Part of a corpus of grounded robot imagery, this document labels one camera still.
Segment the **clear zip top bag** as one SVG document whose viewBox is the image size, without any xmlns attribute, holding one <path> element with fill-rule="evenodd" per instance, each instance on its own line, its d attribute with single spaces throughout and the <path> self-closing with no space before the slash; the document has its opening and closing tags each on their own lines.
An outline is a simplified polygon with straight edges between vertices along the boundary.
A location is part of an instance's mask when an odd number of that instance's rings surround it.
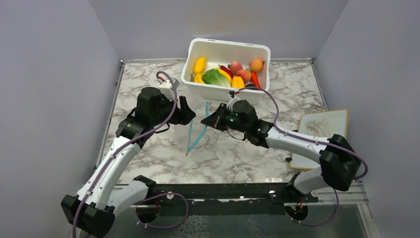
<svg viewBox="0 0 420 238">
<path fill-rule="evenodd" d="M 201 124 L 201 120 L 210 115 L 210 103 L 203 100 L 192 107 L 196 117 L 187 125 L 175 125 L 173 131 L 173 141 L 181 149 L 185 157 L 192 153 L 192 150 L 200 145 L 204 137 L 207 126 Z"/>
</svg>

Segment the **green lettuce head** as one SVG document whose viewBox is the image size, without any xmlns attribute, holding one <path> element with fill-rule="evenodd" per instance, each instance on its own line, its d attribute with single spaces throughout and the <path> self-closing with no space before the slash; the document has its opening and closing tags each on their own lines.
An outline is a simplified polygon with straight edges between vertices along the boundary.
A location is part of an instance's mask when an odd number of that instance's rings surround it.
<svg viewBox="0 0 420 238">
<path fill-rule="evenodd" d="M 205 84 L 209 85 L 222 87 L 231 86 L 231 83 L 229 83 L 228 80 L 216 70 L 216 68 L 206 71 L 203 75 L 203 81 L 205 82 Z"/>
</svg>

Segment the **peach orange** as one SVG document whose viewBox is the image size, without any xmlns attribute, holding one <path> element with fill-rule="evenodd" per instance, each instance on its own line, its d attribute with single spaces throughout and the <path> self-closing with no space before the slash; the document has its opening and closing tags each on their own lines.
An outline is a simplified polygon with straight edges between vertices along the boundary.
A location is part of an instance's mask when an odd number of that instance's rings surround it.
<svg viewBox="0 0 420 238">
<path fill-rule="evenodd" d="M 264 64 L 265 64 L 264 60 L 254 59 L 251 62 L 249 62 L 249 69 L 255 73 L 261 72 L 264 69 Z"/>
</svg>

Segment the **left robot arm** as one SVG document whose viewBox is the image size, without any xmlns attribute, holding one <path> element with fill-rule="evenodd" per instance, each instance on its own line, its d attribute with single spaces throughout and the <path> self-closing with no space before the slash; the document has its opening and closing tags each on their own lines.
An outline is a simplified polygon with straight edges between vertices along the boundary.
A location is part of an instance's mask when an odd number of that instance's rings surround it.
<svg viewBox="0 0 420 238">
<path fill-rule="evenodd" d="M 185 96 L 171 90 L 164 93 L 145 87 L 137 97 L 136 107 L 122 120 L 112 145 L 97 170 L 76 193 L 66 195 L 61 207 L 72 225 L 97 238 L 104 237 L 115 218 L 136 202 L 151 203 L 162 197 L 156 182 L 138 176 L 117 192 L 113 189 L 129 162 L 141 151 L 155 131 L 167 124 L 187 125 L 196 116 Z"/>
</svg>

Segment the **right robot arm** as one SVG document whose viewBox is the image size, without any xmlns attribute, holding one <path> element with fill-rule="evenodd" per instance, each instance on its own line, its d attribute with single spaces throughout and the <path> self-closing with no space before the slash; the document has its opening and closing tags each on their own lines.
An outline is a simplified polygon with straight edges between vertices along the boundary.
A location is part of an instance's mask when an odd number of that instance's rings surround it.
<svg viewBox="0 0 420 238">
<path fill-rule="evenodd" d="M 253 145 L 289 151 L 317 163 L 318 167 L 298 173 L 289 181 L 286 196 L 293 202 L 324 187 L 347 191 L 362 163 L 343 136 L 313 137 L 285 130 L 260 119 L 246 100 L 237 101 L 232 107 L 220 104 L 201 123 L 219 131 L 241 132 Z"/>
</svg>

